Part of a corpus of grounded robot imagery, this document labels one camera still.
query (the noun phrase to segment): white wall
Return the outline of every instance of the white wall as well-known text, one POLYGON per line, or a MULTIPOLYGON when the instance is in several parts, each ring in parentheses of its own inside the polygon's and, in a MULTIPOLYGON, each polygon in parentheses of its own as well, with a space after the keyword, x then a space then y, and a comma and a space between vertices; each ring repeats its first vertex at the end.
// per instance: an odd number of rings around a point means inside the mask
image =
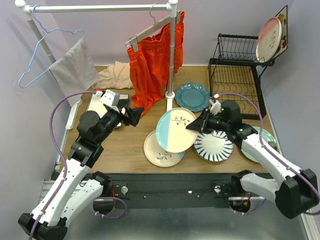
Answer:
MULTIPOLYGON (((39 0, 28 2, 37 3, 44 5, 39 0)), ((50 14, 43 23, 48 28, 57 27, 50 14)), ((18 219, 38 204, 43 180, 50 176, 57 159, 49 133, 49 117, 64 95, 49 73, 28 88, 19 88, 18 79, 28 69, 37 39, 12 0, 1 1, 0 33, 0 239, 20 240, 27 239, 27 235, 18 225, 18 219)), ((49 36, 48 44, 58 58, 68 49, 61 33, 49 36)), ((40 47, 32 73, 23 83, 50 64, 40 47)), ((54 119, 59 142, 69 111, 68 104, 61 106, 54 119)))
MULTIPOLYGON (((150 0, 45 0, 52 5, 106 5, 152 4, 150 0)), ((294 0, 180 0, 178 8, 185 11, 184 59, 185 65, 207 65, 212 57, 217 36, 221 33, 257 36, 263 24, 294 0)), ((157 20, 166 17, 166 11, 153 11, 157 20)), ((84 29, 89 50, 96 65, 115 61, 128 62, 125 42, 152 25, 148 11, 137 12, 74 12, 53 13, 59 27, 84 29)), ((70 46, 76 40, 64 35, 70 46)))
POLYGON ((310 168, 320 184, 320 1, 295 0, 288 50, 262 76, 262 90, 283 155, 310 168))

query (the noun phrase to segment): gray towel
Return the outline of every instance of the gray towel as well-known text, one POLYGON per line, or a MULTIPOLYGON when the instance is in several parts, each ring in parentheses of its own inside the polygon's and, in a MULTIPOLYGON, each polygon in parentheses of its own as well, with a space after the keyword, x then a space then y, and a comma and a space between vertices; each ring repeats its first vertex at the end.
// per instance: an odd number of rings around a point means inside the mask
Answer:
MULTIPOLYGON (((49 69, 65 96, 86 91, 99 79, 83 37, 49 69)), ((68 98, 70 106, 73 106, 80 97, 81 95, 68 98)))

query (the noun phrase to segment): red pants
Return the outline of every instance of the red pants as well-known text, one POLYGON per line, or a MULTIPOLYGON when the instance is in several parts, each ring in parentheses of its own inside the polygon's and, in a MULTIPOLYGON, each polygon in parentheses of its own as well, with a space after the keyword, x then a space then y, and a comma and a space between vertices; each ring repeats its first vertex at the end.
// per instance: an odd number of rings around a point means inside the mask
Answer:
MULTIPOLYGON (((176 74, 182 66, 184 53, 184 16, 175 26, 174 69, 176 74)), ((153 38, 147 37, 138 43, 139 50, 128 48, 130 59, 130 79, 135 95, 132 96, 134 108, 144 107, 142 114, 163 97, 163 88, 169 78, 170 65, 170 24, 164 26, 153 38)))

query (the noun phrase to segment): white metal pole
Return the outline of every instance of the white metal pole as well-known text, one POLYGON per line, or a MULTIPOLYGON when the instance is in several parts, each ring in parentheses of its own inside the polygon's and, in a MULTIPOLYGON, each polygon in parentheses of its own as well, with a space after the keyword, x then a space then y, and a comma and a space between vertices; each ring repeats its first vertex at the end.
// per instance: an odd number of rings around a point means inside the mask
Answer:
POLYGON ((132 5, 92 5, 92 6, 38 6, 34 9, 35 13, 62 13, 62 12, 111 12, 111 11, 170 11, 169 3, 166 4, 132 4, 132 5))
POLYGON ((177 17, 177 4, 178 0, 169 0, 171 6, 170 11, 170 65, 169 65, 169 79, 167 84, 167 92, 165 98, 167 100, 166 110, 169 111, 173 108, 173 101, 175 98, 174 93, 174 60, 175 60, 175 36, 176 36, 176 17, 177 17))
MULTIPOLYGON (((24 12, 24 15, 26 16, 26 20, 29 24, 29 26, 31 27, 34 35, 36 36, 36 38, 38 40, 42 39, 43 36, 41 34, 41 32, 39 31, 34 19, 32 18, 31 16, 31 12, 29 11, 26 11, 26 8, 29 9, 29 6, 26 6, 26 2, 24 0, 15 0, 15 5, 17 7, 19 7, 23 12, 24 12)), ((46 55, 48 56, 49 60, 51 63, 54 63, 56 61, 54 55, 52 54, 50 48, 48 47, 46 41, 43 39, 41 42, 40 42, 41 46, 43 47, 46 55)))

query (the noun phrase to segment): black dish rack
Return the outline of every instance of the black dish rack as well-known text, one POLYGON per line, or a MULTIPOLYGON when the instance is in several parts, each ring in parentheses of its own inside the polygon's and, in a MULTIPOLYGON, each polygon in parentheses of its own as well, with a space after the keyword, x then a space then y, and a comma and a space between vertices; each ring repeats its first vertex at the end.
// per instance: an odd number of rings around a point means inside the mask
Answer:
MULTIPOLYGON (((261 91, 260 79, 268 66, 275 64, 274 59, 264 62, 257 59, 257 36, 218 35, 218 43, 213 57, 208 64, 210 96, 226 92, 239 93, 253 101, 262 117, 267 114, 261 91), (264 69, 260 75, 257 66, 264 69)), ((258 120, 256 110, 243 98, 234 95, 223 95, 220 100, 235 100, 241 109, 244 119, 258 120)))

